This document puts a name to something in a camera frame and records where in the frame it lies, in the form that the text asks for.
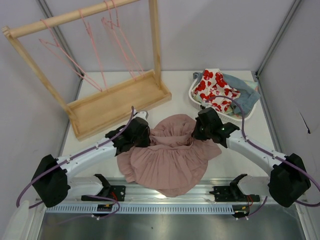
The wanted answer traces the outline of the pink pleated skirt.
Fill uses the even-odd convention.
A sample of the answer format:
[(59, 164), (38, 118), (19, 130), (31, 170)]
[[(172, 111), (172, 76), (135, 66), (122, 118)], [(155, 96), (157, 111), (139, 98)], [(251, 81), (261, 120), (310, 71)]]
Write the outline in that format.
[(196, 121), (175, 114), (150, 131), (150, 146), (133, 147), (117, 157), (119, 171), (129, 183), (153, 189), (167, 197), (184, 195), (197, 185), (210, 160), (222, 151), (211, 140), (192, 137)]

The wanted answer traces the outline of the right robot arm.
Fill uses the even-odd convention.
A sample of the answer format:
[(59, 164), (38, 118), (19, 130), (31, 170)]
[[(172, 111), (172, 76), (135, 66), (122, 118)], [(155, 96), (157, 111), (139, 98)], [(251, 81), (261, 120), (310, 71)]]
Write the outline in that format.
[(235, 124), (223, 123), (213, 108), (198, 112), (192, 137), (211, 140), (233, 150), (266, 173), (264, 177), (247, 174), (238, 176), (231, 185), (243, 195), (271, 197), (279, 205), (288, 208), (311, 187), (301, 157), (294, 153), (285, 155), (250, 139)]

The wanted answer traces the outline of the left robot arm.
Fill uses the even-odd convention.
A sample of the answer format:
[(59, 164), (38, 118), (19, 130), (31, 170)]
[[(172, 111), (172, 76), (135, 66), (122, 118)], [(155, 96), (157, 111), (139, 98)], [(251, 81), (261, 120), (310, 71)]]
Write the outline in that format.
[(88, 148), (58, 158), (50, 154), (43, 157), (32, 178), (32, 186), (44, 205), (51, 208), (74, 197), (83, 201), (110, 197), (111, 185), (102, 174), (96, 173), (92, 177), (77, 177), (77, 174), (133, 147), (148, 147), (147, 118), (146, 111), (137, 112), (127, 125), (110, 131)]

